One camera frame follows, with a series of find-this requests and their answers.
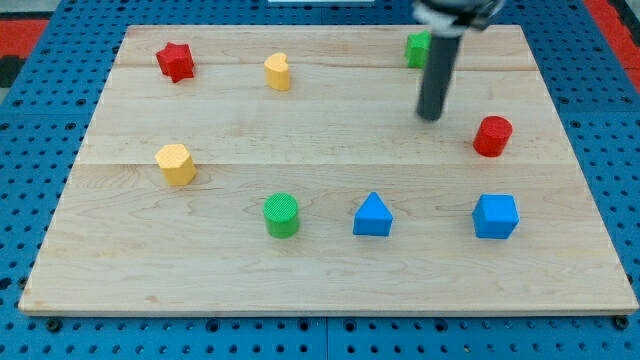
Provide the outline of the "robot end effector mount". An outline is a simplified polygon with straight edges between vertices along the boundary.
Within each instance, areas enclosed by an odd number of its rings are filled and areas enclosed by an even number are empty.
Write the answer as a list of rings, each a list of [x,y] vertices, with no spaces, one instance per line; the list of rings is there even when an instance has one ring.
[[[498,17],[505,0],[414,0],[413,17],[432,34],[461,37],[468,29],[484,31]]]

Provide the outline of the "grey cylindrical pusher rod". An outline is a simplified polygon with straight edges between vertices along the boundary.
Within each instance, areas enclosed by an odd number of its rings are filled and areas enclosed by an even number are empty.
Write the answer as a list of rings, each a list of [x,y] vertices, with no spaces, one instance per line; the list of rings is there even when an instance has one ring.
[[[431,37],[416,106],[416,113],[423,120],[441,118],[461,39],[439,34]]]

